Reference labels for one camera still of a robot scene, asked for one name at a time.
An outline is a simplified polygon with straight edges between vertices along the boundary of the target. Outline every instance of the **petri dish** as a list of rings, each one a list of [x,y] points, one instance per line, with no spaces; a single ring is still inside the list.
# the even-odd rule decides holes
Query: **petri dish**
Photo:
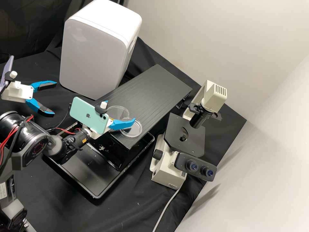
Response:
[[[120,132],[124,136],[129,137],[129,138],[135,138],[139,136],[142,133],[142,131],[143,131],[142,124],[137,119],[135,119],[135,122],[131,127],[120,130]]]
[[[107,114],[112,119],[128,119],[130,114],[129,111],[123,106],[111,106],[107,108]]]

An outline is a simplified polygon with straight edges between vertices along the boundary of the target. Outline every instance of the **mint green iphone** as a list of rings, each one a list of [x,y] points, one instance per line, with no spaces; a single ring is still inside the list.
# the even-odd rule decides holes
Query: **mint green iphone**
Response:
[[[98,134],[103,134],[108,122],[107,114],[100,114],[95,111],[94,106],[75,97],[72,102],[70,116],[77,121],[95,130]]]

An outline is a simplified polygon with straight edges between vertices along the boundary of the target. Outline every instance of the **red wire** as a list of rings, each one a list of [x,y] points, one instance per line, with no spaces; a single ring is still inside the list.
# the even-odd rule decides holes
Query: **red wire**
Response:
[[[33,115],[30,116],[30,118],[27,119],[27,122],[29,122],[31,119],[33,119]],[[10,133],[8,134],[8,136],[6,137],[6,139],[0,144],[0,153],[1,153],[1,157],[0,157],[0,165],[2,164],[2,160],[3,160],[3,149],[4,146],[6,145],[7,141],[11,138],[11,136],[13,134],[16,133],[16,131],[18,130],[19,126],[15,126]]]
[[[69,132],[69,131],[67,131],[67,130],[65,130],[65,129],[59,128],[59,127],[56,127],[55,129],[62,130],[62,131],[64,131],[64,132],[68,133],[68,134],[75,134],[75,133]]]

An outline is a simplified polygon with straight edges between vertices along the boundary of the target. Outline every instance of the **black tray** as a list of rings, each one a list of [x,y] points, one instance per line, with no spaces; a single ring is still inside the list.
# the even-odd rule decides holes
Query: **black tray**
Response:
[[[67,128],[67,130],[74,131],[76,127],[80,127],[80,124],[75,123]],[[67,136],[67,134],[64,134],[63,132],[58,135],[62,137]],[[78,151],[63,165],[57,164],[49,157],[45,157],[45,159],[49,161],[48,164],[56,166],[64,174],[69,176],[91,197],[99,199],[154,142],[154,140],[155,138],[152,134],[145,134],[144,137],[131,149],[133,159],[123,167],[121,171],[117,171],[112,163],[109,160],[106,160],[106,157],[91,145],[91,143],[83,146],[82,151]]]

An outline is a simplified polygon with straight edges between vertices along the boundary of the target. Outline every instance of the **microscope power cable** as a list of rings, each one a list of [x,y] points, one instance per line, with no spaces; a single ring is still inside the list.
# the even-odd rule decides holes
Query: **microscope power cable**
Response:
[[[160,223],[160,221],[161,221],[161,219],[162,219],[162,217],[163,217],[164,212],[166,211],[167,207],[168,207],[169,204],[172,202],[172,200],[175,198],[175,196],[177,195],[177,193],[178,193],[179,190],[181,189],[182,185],[183,185],[183,183],[181,184],[181,186],[179,187],[179,189],[176,190],[176,192],[174,193],[174,195],[172,195],[172,197],[170,198],[170,200],[169,200],[169,201],[167,202],[167,204],[165,205],[165,207],[164,207],[164,209],[163,209],[163,211],[162,211],[162,213],[161,213],[161,215],[160,215],[160,217],[159,217],[159,219],[158,219],[156,225],[154,226],[154,229],[152,230],[152,232],[155,232],[155,230],[157,229],[157,227],[158,227],[158,225],[159,225],[159,223]]]

